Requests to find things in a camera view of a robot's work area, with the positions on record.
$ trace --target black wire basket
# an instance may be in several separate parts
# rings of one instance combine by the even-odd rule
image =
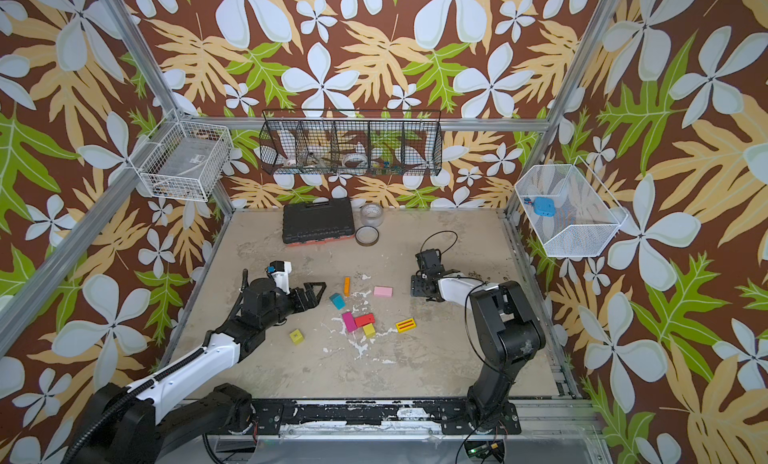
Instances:
[[[264,110],[263,169],[274,173],[437,175],[442,167],[440,113],[355,110],[354,117],[300,117]]]

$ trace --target pink block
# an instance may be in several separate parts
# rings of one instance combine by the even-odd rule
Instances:
[[[376,286],[373,288],[373,295],[376,297],[392,297],[392,287]]]
[[[344,321],[344,325],[346,325],[347,332],[351,333],[357,329],[357,324],[355,324],[355,318],[352,317],[352,313],[344,313],[341,315],[341,318]]]

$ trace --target brown tape roll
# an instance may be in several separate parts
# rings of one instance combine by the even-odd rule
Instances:
[[[379,242],[379,231],[375,227],[360,227],[355,231],[355,240],[361,246],[370,247]]]

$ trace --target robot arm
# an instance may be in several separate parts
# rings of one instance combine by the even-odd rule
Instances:
[[[436,249],[416,255],[411,296],[471,305],[485,364],[467,392],[468,418],[475,429],[491,430],[504,415],[509,389],[525,363],[543,349],[544,332],[516,282],[483,283],[446,270]],[[502,320],[500,314],[512,315]]]
[[[290,289],[290,272],[289,262],[275,261],[266,268],[266,277],[248,284],[244,270],[240,295],[230,314],[216,330],[206,333],[200,347],[125,388],[110,383],[94,393],[63,464],[149,464],[201,434],[246,430],[251,396],[231,384],[217,386],[192,404],[177,406],[216,374],[253,353],[272,325],[317,306],[325,283]]]

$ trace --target concrete floor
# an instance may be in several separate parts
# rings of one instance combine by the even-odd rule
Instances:
[[[455,230],[459,241],[445,254],[447,269],[492,282],[514,280],[501,220],[493,210],[385,210],[379,242],[361,247],[354,239],[321,245],[288,247],[282,241],[281,211],[235,213],[224,235],[204,286],[183,329],[174,360],[198,346],[208,329],[224,321],[237,297],[243,268],[249,278],[264,276],[272,260],[293,263],[292,287],[325,281],[320,305],[291,315],[288,323],[267,331],[266,341],[247,359],[200,387],[200,398],[223,382],[231,382],[260,398],[460,396],[477,379],[482,363],[470,348],[464,307],[412,298],[410,276],[416,272],[414,254],[430,234]],[[441,234],[427,248],[446,249],[451,234]],[[345,276],[353,293],[346,308],[337,310],[329,297],[342,293]],[[374,297],[373,286],[394,288],[391,298]],[[342,312],[373,313],[377,335],[367,339],[362,329],[344,330]],[[417,327],[398,334],[395,323],[412,317]],[[479,349],[468,311],[470,334]],[[304,342],[291,343],[288,334],[300,329]],[[546,350],[528,363],[513,385],[511,396],[558,395],[551,359]]]

